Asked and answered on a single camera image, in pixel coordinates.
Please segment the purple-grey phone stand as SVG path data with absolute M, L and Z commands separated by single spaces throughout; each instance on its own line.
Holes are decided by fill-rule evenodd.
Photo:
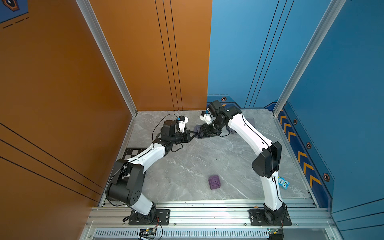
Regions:
M 227 130 L 228 133 L 230 133 L 230 134 L 236 134 L 236 133 L 237 133 L 235 130 L 233 130 L 233 129 L 230 128 L 229 126 L 226 126 L 226 130 Z
M 195 132 L 197 132 L 197 133 L 200 133 L 200 132 L 202 132 L 202 130 L 201 130 L 201 125 L 196 125 L 195 127 L 194 127 L 194 130 L 193 131 L 195 131 Z
M 248 123 L 255 128 L 255 119 L 254 118 L 246 118 Z

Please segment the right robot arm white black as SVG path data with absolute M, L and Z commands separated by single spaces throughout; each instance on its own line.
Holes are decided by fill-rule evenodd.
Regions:
M 288 216 L 287 205 L 282 200 L 278 184 L 282 145 L 260 133 L 235 106 L 226 108 L 219 101 L 214 101 L 201 113 L 200 119 L 205 122 L 198 126 L 200 139 L 219 137 L 222 129 L 229 127 L 252 148 L 256 155 L 252 169 L 260 176 L 264 190 L 266 222 L 281 225 Z

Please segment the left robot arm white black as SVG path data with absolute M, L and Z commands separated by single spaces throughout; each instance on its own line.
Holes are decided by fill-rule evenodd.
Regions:
M 188 120 L 179 116 L 176 120 L 164 121 L 161 132 L 148 148 L 127 160 L 117 160 L 106 186 L 106 199 L 121 202 L 135 214 L 152 220 L 156 204 L 142 193 L 145 173 L 155 162 L 173 152 L 174 145 L 189 143 L 197 136 L 197 133 L 186 129 Z

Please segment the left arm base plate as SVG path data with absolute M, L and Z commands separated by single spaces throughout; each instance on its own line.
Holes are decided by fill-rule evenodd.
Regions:
M 169 209 L 156 209 L 151 211 L 148 215 L 143 215 L 134 211 L 131 213 L 128 219 L 130 226 L 149 226 L 160 224 L 162 226 L 168 226 L 170 221 Z

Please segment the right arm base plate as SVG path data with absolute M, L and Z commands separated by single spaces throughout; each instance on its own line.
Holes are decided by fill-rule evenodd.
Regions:
M 291 226 L 291 217 L 286 210 L 270 211 L 264 209 L 248 210 L 252 226 Z

